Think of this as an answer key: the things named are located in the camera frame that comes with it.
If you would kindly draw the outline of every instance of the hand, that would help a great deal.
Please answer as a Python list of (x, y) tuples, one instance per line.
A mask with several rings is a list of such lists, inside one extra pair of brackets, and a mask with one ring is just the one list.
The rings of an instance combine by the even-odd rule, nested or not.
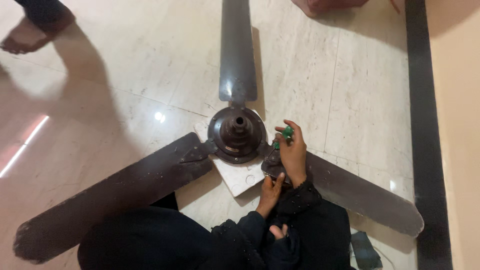
[[(277, 133), (275, 138), (280, 144), (280, 158), (283, 166), (287, 170), (287, 175), (292, 180), (294, 188), (297, 188), (307, 179), (305, 171), (305, 159), (307, 157), (307, 145), (303, 142), (303, 136), (300, 127), (290, 120), (284, 120), (285, 124), (293, 128), (292, 141), (287, 144), (285, 138)], [(276, 127), (275, 130), (282, 132), (285, 128)]]
[(262, 194), (260, 195), (260, 202), (255, 211), (259, 212), (264, 219), (268, 217), (270, 211), (272, 211), (280, 192), (282, 191), (282, 184), (285, 180), (285, 174), (282, 172), (276, 179), (276, 183), (273, 184), (272, 178), (266, 176), (264, 183), (262, 184)]
[(275, 225), (270, 226), (270, 232), (275, 236), (275, 240), (282, 239), (285, 236), (288, 236), (288, 226), (283, 224), (282, 229), (278, 228)]

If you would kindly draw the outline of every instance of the beige wall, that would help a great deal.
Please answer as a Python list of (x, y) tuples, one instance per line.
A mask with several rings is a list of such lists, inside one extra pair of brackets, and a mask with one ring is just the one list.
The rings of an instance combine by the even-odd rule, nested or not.
[(455, 269), (480, 264), (480, 0), (426, 0)]

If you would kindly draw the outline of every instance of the black clothing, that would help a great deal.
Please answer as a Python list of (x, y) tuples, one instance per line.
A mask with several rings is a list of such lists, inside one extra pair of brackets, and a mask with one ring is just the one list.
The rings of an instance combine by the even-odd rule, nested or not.
[(58, 0), (15, 1), (24, 8), (26, 17), (38, 26), (59, 20), (65, 8), (65, 6)]
[[(270, 225), (288, 225), (275, 240)], [(284, 193), (265, 221), (252, 211), (208, 232), (183, 214), (149, 207), (108, 219), (80, 243), (83, 270), (350, 269), (345, 209), (323, 200), (311, 182)]]

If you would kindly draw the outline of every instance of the finger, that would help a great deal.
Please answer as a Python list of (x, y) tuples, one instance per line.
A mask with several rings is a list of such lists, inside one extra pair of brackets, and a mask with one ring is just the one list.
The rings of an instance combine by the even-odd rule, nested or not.
[(300, 126), (295, 124), (295, 122), (290, 121), (290, 120), (284, 120), (283, 122), (293, 128), (293, 133), (295, 134), (295, 140), (293, 142), (295, 144), (303, 143), (303, 135), (301, 133)]
[(287, 147), (287, 141), (280, 133), (275, 134), (275, 139), (277, 139), (280, 149)]
[(285, 174), (283, 172), (281, 172), (278, 175), (278, 177), (276, 178), (275, 188), (276, 189), (281, 189), (284, 180), (285, 180)]
[(283, 224), (282, 233), (283, 233), (283, 235), (288, 236), (288, 225)]
[(275, 240), (285, 237), (282, 230), (275, 225), (270, 226), (270, 232), (273, 234), (273, 236), (275, 236)]
[(266, 176), (265, 177), (265, 180), (264, 180), (264, 185), (266, 187), (269, 187), (269, 188), (272, 188), (273, 187), (273, 183), (272, 183), (272, 178), (270, 176)]

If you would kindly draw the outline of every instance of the black floor border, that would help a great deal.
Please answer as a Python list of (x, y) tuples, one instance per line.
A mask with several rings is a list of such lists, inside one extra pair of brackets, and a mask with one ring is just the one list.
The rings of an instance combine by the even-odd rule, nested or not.
[(417, 238), (418, 269), (449, 270), (452, 253), (425, 0), (407, 0), (406, 17), (415, 205), (425, 220)]

